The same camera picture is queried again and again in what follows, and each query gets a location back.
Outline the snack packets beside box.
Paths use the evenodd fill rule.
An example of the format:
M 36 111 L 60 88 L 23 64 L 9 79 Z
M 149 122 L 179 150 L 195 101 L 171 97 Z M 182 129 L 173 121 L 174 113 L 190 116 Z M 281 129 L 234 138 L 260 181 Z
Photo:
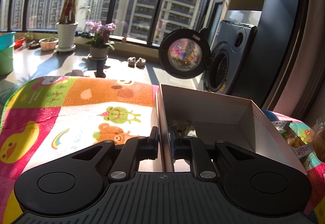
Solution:
M 313 155 L 324 163 L 324 122 L 310 128 L 302 122 L 272 121 L 299 160 Z

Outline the left white slipper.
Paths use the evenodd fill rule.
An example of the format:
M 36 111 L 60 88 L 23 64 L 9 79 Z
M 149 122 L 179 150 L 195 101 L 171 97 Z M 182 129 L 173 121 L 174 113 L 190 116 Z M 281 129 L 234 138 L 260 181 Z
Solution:
M 129 67 L 134 67 L 135 64 L 136 64 L 137 59 L 136 59 L 136 57 L 129 57 L 127 61 L 128 61 L 128 66 Z

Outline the right white slipper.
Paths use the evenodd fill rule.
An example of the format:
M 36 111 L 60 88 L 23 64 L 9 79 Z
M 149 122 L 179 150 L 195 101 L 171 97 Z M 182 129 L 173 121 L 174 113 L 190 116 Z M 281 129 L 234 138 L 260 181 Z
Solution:
M 136 62 L 135 62 L 135 66 L 138 68 L 142 68 L 145 66 L 146 60 L 143 58 L 139 58 Z

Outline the black plant stand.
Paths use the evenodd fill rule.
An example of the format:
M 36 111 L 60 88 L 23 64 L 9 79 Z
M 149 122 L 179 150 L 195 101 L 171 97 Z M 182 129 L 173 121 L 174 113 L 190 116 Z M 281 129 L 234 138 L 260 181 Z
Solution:
M 105 78 L 106 77 L 106 74 L 104 73 L 105 63 L 106 63 L 106 58 L 96 61 L 96 72 L 95 72 L 96 78 Z

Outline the brown cardboard box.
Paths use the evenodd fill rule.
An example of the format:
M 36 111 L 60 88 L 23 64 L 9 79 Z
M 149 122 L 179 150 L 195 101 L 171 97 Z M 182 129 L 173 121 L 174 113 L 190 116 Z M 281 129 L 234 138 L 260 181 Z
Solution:
M 225 140 L 306 173 L 285 139 L 251 100 L 171 85 L 156 93 L 162 168 L 173 172 L 170 121 L 191 121 L 206 144 Z

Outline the shallow beige plant bowl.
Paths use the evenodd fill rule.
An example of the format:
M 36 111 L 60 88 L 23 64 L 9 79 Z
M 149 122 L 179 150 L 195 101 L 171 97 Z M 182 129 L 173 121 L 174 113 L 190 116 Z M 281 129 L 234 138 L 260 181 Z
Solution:
M 40 48 L 42 51 L 54 50 L 58 44 L 58 38 L 49 37 L 39 40 Z

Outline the red plastic basin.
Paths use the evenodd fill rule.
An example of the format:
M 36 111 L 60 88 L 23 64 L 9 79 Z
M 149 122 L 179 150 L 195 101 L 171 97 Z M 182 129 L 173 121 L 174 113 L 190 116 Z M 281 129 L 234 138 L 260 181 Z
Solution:
M 24 37 L 16 38 L 15 41 L 14 41 L 14 48 L 15 49 L 20 48 L 23 45 L 24 42 L 25 42 Z

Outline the grey washing machine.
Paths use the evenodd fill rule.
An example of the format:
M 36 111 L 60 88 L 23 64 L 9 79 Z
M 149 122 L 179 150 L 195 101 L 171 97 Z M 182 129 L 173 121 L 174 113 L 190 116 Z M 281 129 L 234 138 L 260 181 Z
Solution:
M 206 70 L 205 91 L 231 94 L 241 68 L 248 58 L 257 34 L 257 26 L 221 21 Z

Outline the white slipper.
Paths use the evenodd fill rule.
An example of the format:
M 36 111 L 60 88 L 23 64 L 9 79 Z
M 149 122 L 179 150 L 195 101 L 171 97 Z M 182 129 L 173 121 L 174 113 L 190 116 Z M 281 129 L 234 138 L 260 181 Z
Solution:
M 135 66 L 138 68 L 142 68 L 145 66 L 146 60 L 143 58 L 139 58 L 136 62 L 135 62 Z
M 127 61 L 128 61 L 128 66 L 129 67 L 134 67 L 135 64 L 136 64 L 137 59 L 136 59 L 136 57 L 129 57 Z

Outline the colourful cartoon play mat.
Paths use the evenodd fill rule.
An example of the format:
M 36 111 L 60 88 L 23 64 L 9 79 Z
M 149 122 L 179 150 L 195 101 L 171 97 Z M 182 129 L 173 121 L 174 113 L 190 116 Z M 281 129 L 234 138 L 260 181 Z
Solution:
M 202 141 L 214 180 L 194 178 L 184 159 L 164 170 L 159 87 L 60 76 L 18 89 L 1 119 L 1 223 L 324 223 L 324 163 L 313 155 L 299 160 L 302 173 L 225 140 Z M 140 161 L 130 180 L 109 180 L 125 142 L 153 126 L 158 157 Z M 198 138 L 191 121 L 170 121 L 169 140 L 170 127 Z

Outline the teal plastic basin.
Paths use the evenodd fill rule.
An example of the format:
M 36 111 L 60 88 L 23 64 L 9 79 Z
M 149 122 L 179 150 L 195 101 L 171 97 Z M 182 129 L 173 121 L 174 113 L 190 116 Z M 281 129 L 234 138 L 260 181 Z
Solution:
M 16 32 L 9 32 L 0 36 L 0 50 L 9 48 L 14 44 Z

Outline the green plastic bucket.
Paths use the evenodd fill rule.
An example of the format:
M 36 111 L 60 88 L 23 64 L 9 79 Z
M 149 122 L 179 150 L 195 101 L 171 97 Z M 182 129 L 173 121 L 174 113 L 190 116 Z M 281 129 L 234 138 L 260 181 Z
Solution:
M 0 75 L 4 76 L 13 71 L 14 44 L 0 50 Z

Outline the pink orchid in pot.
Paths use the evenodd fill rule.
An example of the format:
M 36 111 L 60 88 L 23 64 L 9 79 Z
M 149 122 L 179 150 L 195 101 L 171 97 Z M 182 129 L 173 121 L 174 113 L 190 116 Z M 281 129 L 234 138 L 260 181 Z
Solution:
M 93 60 L 106 59 L 108 51 L 115 50 L 114 42 L 110 41 L 110 33 L 116 29 L 114 23 L 103 25 L 101 21 L 87 21 L 85 23 L 85 33 L 91 35 L 91 39 L 86 42 L 90 47 L 90 57 Z

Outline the round black washer door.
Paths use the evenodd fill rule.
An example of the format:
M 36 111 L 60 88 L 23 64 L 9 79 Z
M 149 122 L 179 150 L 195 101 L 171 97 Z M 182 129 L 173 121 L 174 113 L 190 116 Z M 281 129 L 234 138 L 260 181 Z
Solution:
M 165 36 L 159 47 L 159 61 L 171 76 L 190 79 L 202 74 L 211 60 L 206 37 L 192 29 L 178 29 Z

